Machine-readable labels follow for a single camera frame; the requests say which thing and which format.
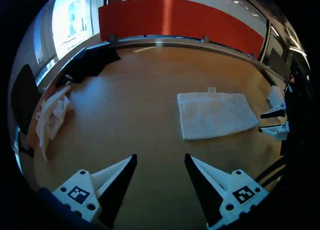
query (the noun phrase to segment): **office chair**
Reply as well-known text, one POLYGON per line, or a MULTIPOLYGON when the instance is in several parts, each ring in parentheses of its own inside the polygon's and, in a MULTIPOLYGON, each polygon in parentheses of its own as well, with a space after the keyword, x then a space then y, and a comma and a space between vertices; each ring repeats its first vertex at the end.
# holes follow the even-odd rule
POLYGON ((14 82, 11 92, 11 107, 14 118, 20 132, 28 134, 32 115, 40 100, 41 94, 38 91, 32 70, 28 64, 24 65, 14 82))

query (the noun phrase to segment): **folded towel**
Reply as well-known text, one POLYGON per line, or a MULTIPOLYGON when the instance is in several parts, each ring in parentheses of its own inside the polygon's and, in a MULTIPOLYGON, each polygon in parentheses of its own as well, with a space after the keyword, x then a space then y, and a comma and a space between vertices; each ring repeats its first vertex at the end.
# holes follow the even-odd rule
POLYGON ((64 122, 66 112, 73 109, 66 93, 71 89, 70 86, 65 87, 59 92, 52 95, 47 101, 43 101, 41 112, 38 112, 36 119, 36 133, 39 137, 39 146, 42 149, 44 158, 46 159, 46 148, 49 140, 56 137, 61 125, 64 122))
POLYGON ((177 95, 183 139, 215 138, 259 124, 244 94, 193 92, 177 95))

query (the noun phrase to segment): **wall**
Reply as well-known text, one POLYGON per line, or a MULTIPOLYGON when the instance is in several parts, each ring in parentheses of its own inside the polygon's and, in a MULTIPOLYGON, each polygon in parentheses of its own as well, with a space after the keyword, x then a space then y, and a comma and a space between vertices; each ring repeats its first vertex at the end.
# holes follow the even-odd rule
POLYGON ((216 8, 187 0, 128 0, 99 8, 100 35, 109 40, 138 35, 209 36, 244 53, 259 56, 264 38, 252 28, 216 8), (128 9, 139 12, 132 18, 128 9))
POLYGON ((234 3, 234 0, 189 0, 189 1, 202 3, 207 6, 211 6, 213 8, 219 9, 237 18, 238 20, 242 21, 243 23, 245 23, 246 25, 254 29, 263 38, 266 37, 266 33, 267 33, 266 22, 262 19, 262 17, 260 17, 259 19, 256 16, 253 16, 250 9, 247 10, 242 6, 241 3, 236 4, 234 3))

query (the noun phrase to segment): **wooden table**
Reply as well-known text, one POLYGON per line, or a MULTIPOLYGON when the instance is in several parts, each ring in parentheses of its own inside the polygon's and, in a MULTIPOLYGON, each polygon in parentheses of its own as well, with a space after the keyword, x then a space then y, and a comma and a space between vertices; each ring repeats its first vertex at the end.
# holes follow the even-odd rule
POLYGON ((254 66, 229 56, 171 47, 136 50, 118 50, 120 61, 98 77, 72 85, 74 112, 49 144, 48 162, 36 149, 36 178, 40 186, 55 190, 79 169, 93 173, 137 154, 115 229, 206 229, 184 155, 229 173, 243 169, 255 178, 279 158, 280 142, 257 127, 208 140, 183 140, 177 94, 207 92, 208 87, 241 92, 260 119, 270 109, 270 85, 254 66))

